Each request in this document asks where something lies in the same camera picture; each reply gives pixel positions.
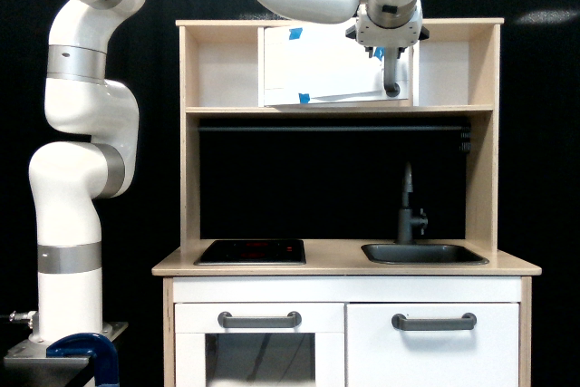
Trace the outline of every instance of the sink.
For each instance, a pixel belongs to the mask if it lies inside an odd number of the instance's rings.
[[[459,245],[392,245],[362,246],[369,260],[388,265],[485,265],[489,261]]]

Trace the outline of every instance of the cabinet handle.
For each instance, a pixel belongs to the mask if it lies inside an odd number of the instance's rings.
[[[473,313],[465,313],[459,319],[407,319],[396,314],[391,322],[395,330],[402,331],[455,331],[472,330],[478,318]]]
[[[302,323],[302,316],[290,312],[286,317],[234,317],[229,312],[222,312],[217,322],[222,328],[296,328]]]

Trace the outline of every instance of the stovetop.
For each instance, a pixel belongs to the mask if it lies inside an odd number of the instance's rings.
[[[194,265],[304,265],[300,239],[221,239],[213,242]]]

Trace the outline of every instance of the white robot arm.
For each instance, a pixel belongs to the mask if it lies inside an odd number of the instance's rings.
[[[421,32],[419,0],[258,0],[295,20],[337,24],[358,14],[351,37],[386,47],[385,88],[394,87],[400,49]],[[124,85],[104,79],[114,30],[145,0],[70,0],[49,37],[45,111],[59,131],[92,136],[90,144],[57,142],[30,163],[38,233],[39,341],[102,330],[101,224],[94,198],[130,185],[139,111]]]

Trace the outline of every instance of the black faucet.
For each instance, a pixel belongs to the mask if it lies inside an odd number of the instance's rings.
[[[414,244],[413,228],[419,227],[420,233],[424,235],[425,228],[429,222],[423,209],[420,210],[420,216],[413,216],[413,210],[409,207],[409,194],[412,191],[413,177],[411,173],[411,164],[407,162],[407,165],[405,165],[405,175],[402,178],[402,204],[399,209],[399,232],[395,244]]]

